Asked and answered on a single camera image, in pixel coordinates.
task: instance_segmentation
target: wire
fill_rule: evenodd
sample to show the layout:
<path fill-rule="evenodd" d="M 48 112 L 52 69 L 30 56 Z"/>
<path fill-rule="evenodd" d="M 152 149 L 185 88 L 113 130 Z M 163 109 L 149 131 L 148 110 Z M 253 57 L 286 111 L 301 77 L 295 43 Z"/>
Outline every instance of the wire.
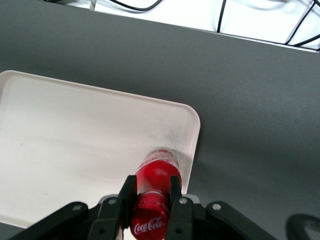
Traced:
<path fill-rule="evenodd" d="M 163 0 L 157 0 L 154 4 L 152 4 L 151 6 L 145 7 L 145 8 L 140 8 L 140 7 L 135 7 L 135 6 L 130 6 L 127 5 L 123 2 L 117 1 L 117 0 L 109 0 L 110 2 L 113 2 L 115 4 L 118 4 L 122 7 L 125 7 L 127 9 L 131 9 L 131 10 L 135 10 L 135 11 L 140 11 L 140 12 L 146 12 L 146 11 L 150 11 L 151 9 L 154 9 L 158 4 L 160 4 Z"/>
<path fill-rule="evenodd" d="M 226 2 L 227 0 L 223 0 L 222 6 L 221 6 L 221 11 L 220 11 L 220 16 L 219 16 L 219 22 L 218 22 L 218 28 L 216 30 L 217 33 L 220 33 L 220 28 L 221 28 L 221 23 L 222 23 L 222 17 L 224 16 L 224 11 L 226 7 Z"/>
<path fill-rule="evenodd" d="M 320 2 L 318 0 L 313 0 L 319 7 L 320 7 Z"/>
<path fill-rule="evenodd" d="M 305 15 L 299 21 L 298 25 L 295 27 L 295 29 L 294 29 L 292 35 L 290 36 L 289 40 L 285 42 L 285 45 L 287 45 L 288 43 L 291 42 L 291 40 L 294 38 L 296 32 L 298 31 L 300 25 L 303 23 L 303 21 L 306 19 L 308 14 L 312 11 L 312 9 L 314 8 L 315 5 L 316 5 L 316 2 L 314 1 L 313 4 L 311 5 L 311 7 L 309 8 L 309 10 L 305 13 Z"/>
<path fill-rule="evenodd" d="M 310 39 L 308 39 L 308 40 L 299 42 L 299 43 L 297 43 L 297 44 L 295 44 L 295 45 L 292 45 L 292 46 L 294 46 L 294 47 L 300 47 L 300 46 L 302 46 L 302 45 L 311 43 L 311 42 L 313 42 L 314 40 L 317 40 L 317 39 L 320 39 L 320 34 L 317 35 L 317 36 L 314 36 L 314 37 L 312 37 L 312 38 L 310 38 Z"/>

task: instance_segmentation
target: white tray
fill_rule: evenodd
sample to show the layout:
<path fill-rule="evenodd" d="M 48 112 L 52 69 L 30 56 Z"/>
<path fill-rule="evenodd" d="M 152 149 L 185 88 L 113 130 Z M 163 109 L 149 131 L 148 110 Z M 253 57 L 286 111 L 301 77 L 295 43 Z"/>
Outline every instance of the white tray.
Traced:
<path fill-rule="evenodd" d="M 0 222 L 27 228 L 70 202 L 92 208 L 159 146 L 176 150 L 185 194 L 199 130 L 185 104 L 0 73 Z"/>

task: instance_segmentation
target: bottle label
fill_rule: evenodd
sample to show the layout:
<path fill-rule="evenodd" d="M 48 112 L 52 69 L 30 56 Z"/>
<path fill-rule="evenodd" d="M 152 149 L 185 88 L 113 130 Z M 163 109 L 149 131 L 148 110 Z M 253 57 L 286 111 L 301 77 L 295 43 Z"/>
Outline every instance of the bottle label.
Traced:
<path fill-rule="evenodd" d="M 165 225 L 166 224 L 162 221 L 162 216 L 154 217 L 154 218 L 151 218 L 149 222 L 142 223 L 142 224 L 137 223 L 134 226 L 133 232 L 134 234 L 138 235 L 141 233 L 159 229 Z"/>

